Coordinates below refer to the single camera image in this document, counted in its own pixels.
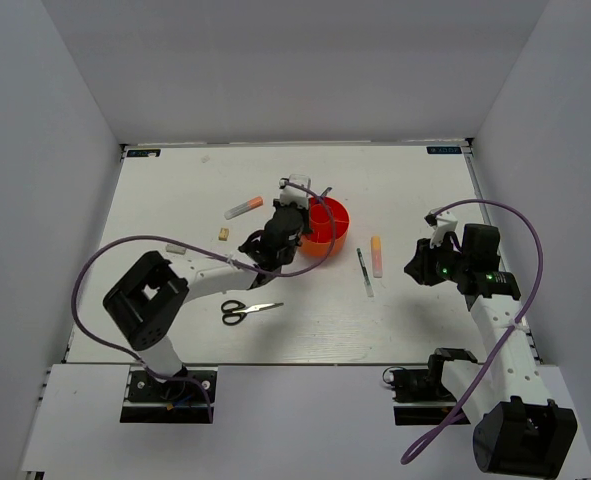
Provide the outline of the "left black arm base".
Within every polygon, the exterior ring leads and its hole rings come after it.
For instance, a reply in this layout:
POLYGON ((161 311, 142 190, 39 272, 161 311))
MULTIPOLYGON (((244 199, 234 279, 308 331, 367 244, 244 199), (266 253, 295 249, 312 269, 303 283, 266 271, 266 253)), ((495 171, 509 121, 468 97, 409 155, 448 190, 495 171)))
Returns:
POLYGON ((143 369, 127 378, 120 422, 123 424, 211 424, 215 413, 218 370, 187 369, 198 382, 162 382, 143 369))

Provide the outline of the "left blue corner label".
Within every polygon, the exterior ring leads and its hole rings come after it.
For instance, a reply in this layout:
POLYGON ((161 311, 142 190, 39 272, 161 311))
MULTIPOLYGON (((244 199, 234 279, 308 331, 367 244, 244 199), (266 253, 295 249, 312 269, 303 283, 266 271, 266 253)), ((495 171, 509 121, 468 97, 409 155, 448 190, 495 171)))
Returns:
POLYGON ((160 149, 129 149, 127 158, 156 158, 161 155, 160 149))

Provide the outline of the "grey rectangular eraser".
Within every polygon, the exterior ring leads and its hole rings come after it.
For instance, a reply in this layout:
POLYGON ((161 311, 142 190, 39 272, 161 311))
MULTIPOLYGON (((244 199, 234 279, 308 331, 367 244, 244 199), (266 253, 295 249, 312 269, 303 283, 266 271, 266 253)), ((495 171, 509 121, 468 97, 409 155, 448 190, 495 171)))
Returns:
POLYGON ((179 246, 179 245, 175 245, 175 244, 167 244, 165 246, 165 250, 168 253, 173 253, 176 255, 184 255, 187 251, 187 249, 183 246, 179 246))

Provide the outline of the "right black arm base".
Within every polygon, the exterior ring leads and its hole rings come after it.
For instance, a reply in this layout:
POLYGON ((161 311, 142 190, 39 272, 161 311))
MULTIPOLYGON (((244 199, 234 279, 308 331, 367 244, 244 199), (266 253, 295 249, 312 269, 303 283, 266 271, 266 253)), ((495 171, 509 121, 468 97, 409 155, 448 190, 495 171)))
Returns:
POLYGON ((427 368, 389 367, 382 382, 393 394, 396 426, 437 426, 456 403, 448 390, 431 381, 427 368))

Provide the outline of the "orange-capped highlighter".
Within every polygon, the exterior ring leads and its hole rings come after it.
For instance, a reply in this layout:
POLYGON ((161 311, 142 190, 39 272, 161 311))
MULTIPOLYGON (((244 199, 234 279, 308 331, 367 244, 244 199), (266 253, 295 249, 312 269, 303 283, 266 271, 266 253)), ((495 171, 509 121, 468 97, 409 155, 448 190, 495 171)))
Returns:
POLYGON ((236 218, 240 215, 243 215, 249 211, 257 209, 263 205, 264 201, 261 196, 254 197, 250 200, 243 202, 240 205, 230 208, 224 213, 224 218, 226 220, 231 220, 236 218))

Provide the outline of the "small tan eraser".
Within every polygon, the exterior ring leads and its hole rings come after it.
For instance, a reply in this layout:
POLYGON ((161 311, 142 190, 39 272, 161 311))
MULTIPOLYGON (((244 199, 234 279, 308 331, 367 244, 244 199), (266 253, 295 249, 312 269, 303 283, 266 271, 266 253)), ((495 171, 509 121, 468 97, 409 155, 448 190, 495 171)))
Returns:
POLYGON ((229 230, 227 228, 222 228, 218 235, 219 241, 227 241, 229 237, 229 230))

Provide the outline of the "blue corner label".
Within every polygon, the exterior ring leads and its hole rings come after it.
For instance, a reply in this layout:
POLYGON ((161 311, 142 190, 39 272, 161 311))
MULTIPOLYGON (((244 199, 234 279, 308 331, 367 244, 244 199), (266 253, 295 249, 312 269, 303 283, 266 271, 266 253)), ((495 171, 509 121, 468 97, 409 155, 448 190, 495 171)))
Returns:
POLYGON ((129 149, 127 158, 156 158, 161 155, 160 149, 129 149))
POLYGON ((427 146, 427 153, 429 155, 461 155, 462 150, 459 146, 427 146))

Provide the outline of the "orange round compartment container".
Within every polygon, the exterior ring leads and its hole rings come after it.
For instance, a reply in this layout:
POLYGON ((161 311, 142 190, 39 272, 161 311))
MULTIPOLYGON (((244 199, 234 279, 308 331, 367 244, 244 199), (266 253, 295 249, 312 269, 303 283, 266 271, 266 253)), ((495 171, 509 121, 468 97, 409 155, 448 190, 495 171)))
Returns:
POLYGON ((334 234, 331 256, 338 254, 348 235, 350 217, 346 208, 337 200, 325 197, 325 207, 314 198, 309 199, 309 226, 312 232, 301 238, 300 251, 309 257, 324 257, 334 234))

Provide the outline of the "right blue corner label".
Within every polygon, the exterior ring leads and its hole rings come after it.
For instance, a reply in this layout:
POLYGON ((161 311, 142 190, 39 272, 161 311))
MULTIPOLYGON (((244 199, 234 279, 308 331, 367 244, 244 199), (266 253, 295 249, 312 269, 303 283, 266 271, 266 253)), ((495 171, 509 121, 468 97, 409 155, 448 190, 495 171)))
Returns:
POLYGON ((462 150, 459 146, 427 146, 427 153, 429 155, 461 155, 462 150))

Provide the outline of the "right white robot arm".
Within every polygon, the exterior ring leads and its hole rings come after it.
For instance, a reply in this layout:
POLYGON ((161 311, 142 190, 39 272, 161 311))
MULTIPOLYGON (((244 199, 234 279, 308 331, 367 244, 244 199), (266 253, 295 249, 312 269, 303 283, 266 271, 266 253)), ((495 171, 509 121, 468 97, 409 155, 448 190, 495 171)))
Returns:
POLYGON ((536 365, 524 306, 513 274, 500 268, 497 228, 438 220, 418 241, 405 272, 418 284, 450 281, 466 300, 480 332, 486 359, 465 349, 442 349, 431 357, 428 390, 454 397, 450 416, 464 414, 474 426, 472 450, 485 473, 555 479, 577 433, 575 413, 556 404, 536 365))

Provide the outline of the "black-handled scissors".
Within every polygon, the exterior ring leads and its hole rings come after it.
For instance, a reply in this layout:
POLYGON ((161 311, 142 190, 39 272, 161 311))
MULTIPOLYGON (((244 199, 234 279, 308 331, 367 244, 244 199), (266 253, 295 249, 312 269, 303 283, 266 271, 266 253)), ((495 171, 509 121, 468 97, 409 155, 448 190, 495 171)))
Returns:
POLYGON ((282 302, 262 303, 247 306, 238 300, 227 300, 221 305, 222 322, 226 326, 236 326, 253 313, 282 307, 282 302))

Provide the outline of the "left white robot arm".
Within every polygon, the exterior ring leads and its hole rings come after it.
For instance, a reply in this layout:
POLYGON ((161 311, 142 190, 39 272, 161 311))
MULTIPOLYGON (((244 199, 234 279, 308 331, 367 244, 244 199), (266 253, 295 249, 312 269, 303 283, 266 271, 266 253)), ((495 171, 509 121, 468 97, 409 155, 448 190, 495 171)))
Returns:
POLYGON ((174 399, 186 387, 183 364, 168 331, 182 306, 228 291, 262 287, 293 262, 301 236, 310 231, 309 200, 274 202, 264 228, 249 236, 239 251, 252 261, 250 270, 231 260, 171 261, 156 250, 142 255, 103 299, 103 307, 143 363, 154 371, 152 387, 174 399))

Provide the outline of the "green gel pen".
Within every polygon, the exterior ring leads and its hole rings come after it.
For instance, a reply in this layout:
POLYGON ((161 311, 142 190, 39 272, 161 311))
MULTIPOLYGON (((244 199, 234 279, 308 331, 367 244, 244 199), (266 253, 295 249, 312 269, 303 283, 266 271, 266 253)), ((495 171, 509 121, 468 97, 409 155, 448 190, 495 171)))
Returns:
POLYGON ((366 291, 367 297, 368 298, 373 298, 374 297, 374 290, 373 290, 373 287, 372 287, 372 283, 371 283, 371 280, 370 280, 368 269, 366 267, 366 262, 365 262, 363 253, 362 253, 362 251, 361 251, 360 248, 357 248, 356 249, 356 253, 357 253, 358 261, 359 261, 359 264, 360 264, 361 272, 362 272, 362 275, 363 275, 364 286, 365 286, 365 291, 366 291))

